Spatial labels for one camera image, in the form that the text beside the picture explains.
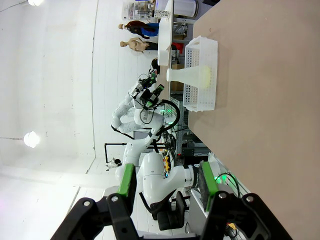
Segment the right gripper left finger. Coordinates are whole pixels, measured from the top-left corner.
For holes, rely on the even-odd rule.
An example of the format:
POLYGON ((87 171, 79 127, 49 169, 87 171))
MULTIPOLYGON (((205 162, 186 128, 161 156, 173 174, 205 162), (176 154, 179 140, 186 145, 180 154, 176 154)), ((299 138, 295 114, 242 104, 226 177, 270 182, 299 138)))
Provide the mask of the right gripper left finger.
POLYGON ((139 240, 131 219, 137 188, 136 168, 124 166, 124 174, 117 192, 99 201, 79 199, 57 228, 52 240, 94 240, 104 227, 112 226, 118 240, 139 240))

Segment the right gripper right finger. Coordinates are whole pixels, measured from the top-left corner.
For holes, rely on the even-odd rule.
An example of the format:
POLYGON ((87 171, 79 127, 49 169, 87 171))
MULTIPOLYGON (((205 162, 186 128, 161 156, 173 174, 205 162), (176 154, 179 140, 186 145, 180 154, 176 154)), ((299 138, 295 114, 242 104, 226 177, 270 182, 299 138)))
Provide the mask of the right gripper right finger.
POLYGON ((222 240, 228 223, 236 225, 247 240, 291 240, 292 237, 255 193, 241 198, 219 190, 210 163, 202 161, 198 183, 203 206, 208 211, 201 240, 222 240))

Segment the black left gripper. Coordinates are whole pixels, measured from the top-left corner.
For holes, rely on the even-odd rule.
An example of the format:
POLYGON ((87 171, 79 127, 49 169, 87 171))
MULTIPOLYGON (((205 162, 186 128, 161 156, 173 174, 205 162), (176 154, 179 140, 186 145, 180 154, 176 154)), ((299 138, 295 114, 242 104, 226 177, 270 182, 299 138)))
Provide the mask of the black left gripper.
POLYGON ((144 103, 144 109, 150 109, 154 106, 154 103, 157 103, 157 96, 161 94, 161 92, 164 90, 164 86, 160 84, 155 90, 150 91, 148 88, 146 88, 141 96, 139 97, 139 100, 141 103, 144 103))

